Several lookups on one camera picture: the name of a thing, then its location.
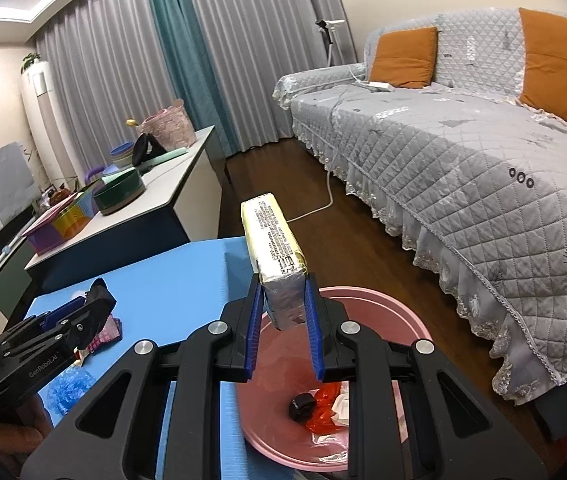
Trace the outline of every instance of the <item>wooden floor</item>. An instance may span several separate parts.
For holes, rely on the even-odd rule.
[[[286,218],[326,205],[326,173],[296,139],[254,148],[228,159],[236,197],[224,199],[220,232],[241,236],[239,202],[272,192]],[[559,459],[545,442],[528,406],[515,407],[492,391],[491,379],[502,360],[488,356],[491,342],[470,332],[452,296],[444,294],[438,276],[412,265],[414,253],[401,248],[373,219],[370,208],[331,177],[335,204],[291,224],[310,270],[320,286],[372,288],[405,303],[423,320],[435,343],[494,402],[541,456],[550,472]]]

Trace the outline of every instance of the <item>blue tablecloth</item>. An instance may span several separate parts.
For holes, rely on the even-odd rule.
[[[140,339],[152,339],[158,345],[185,339],[196,328],[218,319],[228,301],[245,297],[251,277],[245,238],[190,243],[104,274],[103,279],[117,300],[113,315],[121,319],[123,340],[91,356],[86,370],[101,377]],[[37,298],[28,314],[54,310],[69,301],[74,292],[88,290],[92,281]],[[292,480],[293,470],[254,450],[246,451],[234,385],[221,386],[223,480]],[[46,394],[47,387],[41,391],[45,403]],[[58,423],[60,416],[51,415]]]

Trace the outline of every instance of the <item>pink basket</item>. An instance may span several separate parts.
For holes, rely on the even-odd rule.
[[[183,107],[183,99],[177,99],[174,106],[148,117],[137,126],[137,133],[153,134],[168,152],[188,148],[197,141],[192,122]]]
[[[369,326],[386,340],[409,345],[415,339],[431,338],[415,313],[380,292],[332,286],[322,288],[321,295],[341,301],[350,319]],[[265,314],[252,380],[236,385],[241,428],[247,441],[266,457],[294,469],[324,473],[347,469],[347,458],[334,460],[343,447],[313,444],[310,431],[288,415],[293,397],[319,385],[310,360],[305,325],[279,332]],[[398,388],[394,389],[394,396],[401,420],[404,413]]]

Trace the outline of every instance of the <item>human hand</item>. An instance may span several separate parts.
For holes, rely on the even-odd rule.
[[[38,395],[31,397],[18,412],[29,426],[0,422],[0,460],[17,477],[23,465],[22,456],[37,449],[53,429],[50,414]]]

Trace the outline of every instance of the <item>sofa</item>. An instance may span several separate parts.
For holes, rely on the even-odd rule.
[[[366,83],[379,39],[436,27],[432,82]],[[281,78],[295,136],[439,274],[471,331],[503,358],[516,404],[567,382],[567,121],[519,100],[518,9],[476,9],[373,32],[364,61]]]

